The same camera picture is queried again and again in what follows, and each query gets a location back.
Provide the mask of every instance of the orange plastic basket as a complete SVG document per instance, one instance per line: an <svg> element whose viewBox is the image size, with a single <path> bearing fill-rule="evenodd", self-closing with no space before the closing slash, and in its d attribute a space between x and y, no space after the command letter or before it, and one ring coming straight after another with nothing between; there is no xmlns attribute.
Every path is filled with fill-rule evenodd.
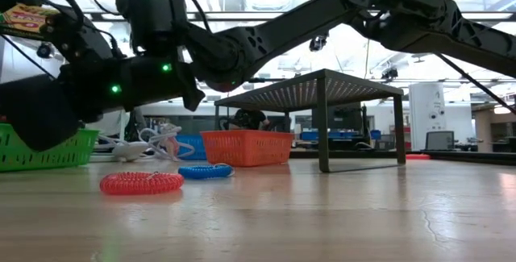
<svg viewBox="0 0 516 262"><path fill-rule="evenodd" d="M290 133L255 130L205 131L201 136L208 162L239 167L286 163L293 140Z"/></svg>

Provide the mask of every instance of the black robotic arm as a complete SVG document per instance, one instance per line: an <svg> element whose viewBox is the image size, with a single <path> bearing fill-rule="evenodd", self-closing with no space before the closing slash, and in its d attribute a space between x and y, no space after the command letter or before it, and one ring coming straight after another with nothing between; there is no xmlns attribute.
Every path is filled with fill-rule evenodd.
<svg viewBox="0 0 516 262"><path fill-rule="evenodd" d="M373 16L369 10L380 12ZM274 57L308 40L325 39L341 23L393 51L443 53L516 77L516 38L464 19L453 0L310 0L256 27L214 34L237 48L227 59L233 63L229 71L238 74L220 82L203 73L198 77L211 77L206 83L214 89L233 90Z"/></svg>
<svg viewBox="0 0 516 262"><path fill-rule="evenodd" d="M136 56L110 50L97 31L87 29L87 20L77 30L77 20L65 12L49 17L40 31L70 62L60 76L0 85L0 107L29 147L55 146L75 133L79 120L97 121L110 110L174 97L195 110L204 96L195 78L231 91L299 44L316 39L320 49L328 31L342 23L394 51L444 53L516 76L516 38L462 18L452 0L310 0L256 27L217 33L188 22L185 0L116 4L131 25ZM191 64L181 58L183 47Z"/></svg>

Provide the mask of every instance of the wooden table surface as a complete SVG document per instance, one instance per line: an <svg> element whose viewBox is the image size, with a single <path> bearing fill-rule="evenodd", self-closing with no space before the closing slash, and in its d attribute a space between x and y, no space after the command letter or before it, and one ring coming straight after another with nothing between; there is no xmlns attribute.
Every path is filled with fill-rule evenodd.
<svg viewBox="0 0 516 262"><path fill-rule="evenodd" d="M98 182L177 164L3 173L1 262L514 261L514 168L421 160L328 175L314 162L132 197L102 195Z"/></svg>

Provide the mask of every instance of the coiled keychain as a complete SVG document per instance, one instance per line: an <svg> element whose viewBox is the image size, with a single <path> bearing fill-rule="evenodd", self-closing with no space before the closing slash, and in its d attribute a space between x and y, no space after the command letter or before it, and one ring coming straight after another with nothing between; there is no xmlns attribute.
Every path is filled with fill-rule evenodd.
<svg viewBox="0 0 516 262"><path fill-rule="evenodd" d="M156 194L181 188L185 179L176 173L113 173L100 181L105 194Z"/></svg>
<svg viewBox="0 0 516 262"><path fill-rule="evenodd" d="M203 180L209 178L230 177L235 172L230 165L216 164L213 166L181 166L178 173L184 178Z"/></svg>

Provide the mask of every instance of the gray metal table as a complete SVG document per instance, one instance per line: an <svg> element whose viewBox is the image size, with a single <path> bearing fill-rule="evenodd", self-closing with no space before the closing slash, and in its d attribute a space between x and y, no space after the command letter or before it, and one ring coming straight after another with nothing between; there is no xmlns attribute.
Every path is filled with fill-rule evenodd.
<svg viewBox="0 0 516 262"><path fill-rule="evenodd" d="M277 82L264 88L254 89L216 101L215 130L218 130L220 106L284 112L285 122L289 120L289 112L317 108L320 170L323 173L357 170L357 168L336 171L330 169L327 107L393 97L397 164L361 169L399 166L406 163L402 96L402 89L338 73L330 69L321 69L287 81Z"/></svg>

